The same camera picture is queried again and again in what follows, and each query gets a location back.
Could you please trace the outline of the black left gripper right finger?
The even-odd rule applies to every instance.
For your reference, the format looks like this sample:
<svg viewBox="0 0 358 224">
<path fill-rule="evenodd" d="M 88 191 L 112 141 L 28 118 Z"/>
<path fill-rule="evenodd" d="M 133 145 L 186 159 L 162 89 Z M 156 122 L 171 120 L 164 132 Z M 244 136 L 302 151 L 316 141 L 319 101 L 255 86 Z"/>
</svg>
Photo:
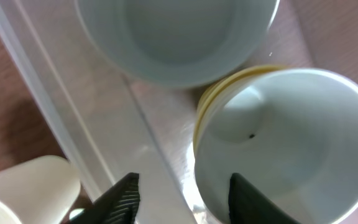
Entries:
<svg viewBox="0 0 358 224">
<path fill-rule="evenodd" d="M 229 183 L 230 224 L 298 224 L 239 173 Z"/>
</svg>

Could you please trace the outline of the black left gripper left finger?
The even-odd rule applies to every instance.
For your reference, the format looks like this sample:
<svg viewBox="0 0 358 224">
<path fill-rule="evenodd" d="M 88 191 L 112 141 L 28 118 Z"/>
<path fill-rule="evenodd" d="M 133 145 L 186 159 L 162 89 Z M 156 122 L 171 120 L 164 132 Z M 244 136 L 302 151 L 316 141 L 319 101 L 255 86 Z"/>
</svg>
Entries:
<svg viewBox="0 0 358 224">
<path fill-rule="evenodd" d="M 134 224 L 140 206 L 139 174 L 130 172 L 69 224 Z"/>
</svg>

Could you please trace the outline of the grey plastic cup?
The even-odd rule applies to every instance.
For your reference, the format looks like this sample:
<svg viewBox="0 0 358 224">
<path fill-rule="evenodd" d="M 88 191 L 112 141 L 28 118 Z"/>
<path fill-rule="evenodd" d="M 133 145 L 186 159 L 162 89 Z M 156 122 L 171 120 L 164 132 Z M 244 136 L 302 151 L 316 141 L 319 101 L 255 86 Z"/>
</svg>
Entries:
<svg viewBox="0 0 358 224">
<path fill-rule="evenodd" d="M 358 207 L 358 85 L 295 68 L 247 77 L 213 97 L 194 136 L 206 208 L 229 222 L 238 173 L 300 223 L 339 223 Z"/>
</svg>

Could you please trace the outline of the yellow plastic cup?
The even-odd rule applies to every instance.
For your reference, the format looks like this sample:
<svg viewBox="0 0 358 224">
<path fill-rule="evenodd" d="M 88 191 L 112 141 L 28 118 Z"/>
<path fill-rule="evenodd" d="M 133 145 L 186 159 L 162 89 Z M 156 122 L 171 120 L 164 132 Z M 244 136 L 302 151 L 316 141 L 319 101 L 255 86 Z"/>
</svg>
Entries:
<svg viewBox="0 0 358 224">
<path fill-rule="evenodd" d="M 195 127 L 193 131 L 193 153 L 196 155 L 197 152 L 197 143 L 198 143 L 198 136 L 200 132 L 200 125 L 202 123 L 202 120 L 208 111 L 208 108 L 212 104 L 212 102 L 215 100 L 215 98 L 224 91 L 227 87 L 232 85 L 235 82 L 238 82 L 239 80 L 242 80 L 247 77 L 251 76 L 258 76 L 261 74 L 269 73 L 269 72 L 275 72 L 278 70 L 283 70 L 288 68 L 288 66 L 284 65 L 258 65 L 249 67 L 243 70 L 240 70 L 226 78 L 223 78 L 222 80 L 218 81 L 217 83 L 214 83 L 210 87 L 208 87 L 205 92 L 201 95 L 201 98 L 198 102 L 197 106 L 197 115 L 196 115 L 196 121 L 195 121 Z"/>
</svg>

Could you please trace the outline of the grey-blue plastic bowl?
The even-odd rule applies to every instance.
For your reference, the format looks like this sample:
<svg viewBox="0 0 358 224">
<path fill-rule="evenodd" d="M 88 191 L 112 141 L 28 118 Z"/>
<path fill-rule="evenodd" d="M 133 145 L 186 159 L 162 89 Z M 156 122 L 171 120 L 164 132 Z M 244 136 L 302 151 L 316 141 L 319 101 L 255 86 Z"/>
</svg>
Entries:
<svg viewBox="0 0 358 224">
<path fill-rule="evenodd" d="M 88 37 L 130 75 L 164 86 L 204 85 L 243 64 L 278 0 L 77 0 Z"/>
</svg>

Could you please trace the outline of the white plastic cup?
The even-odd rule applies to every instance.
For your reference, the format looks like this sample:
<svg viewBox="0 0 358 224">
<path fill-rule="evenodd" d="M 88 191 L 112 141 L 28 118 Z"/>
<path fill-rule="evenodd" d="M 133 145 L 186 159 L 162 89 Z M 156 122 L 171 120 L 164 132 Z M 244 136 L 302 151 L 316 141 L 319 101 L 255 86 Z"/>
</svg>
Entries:
<svg viewBox="0 0 358 224">
<path fill-rule="evenodd" d="M 80 194 L 76 169 L 42 156 L 0 171 L 0 223 L 60 223 Z"/>
</svg>

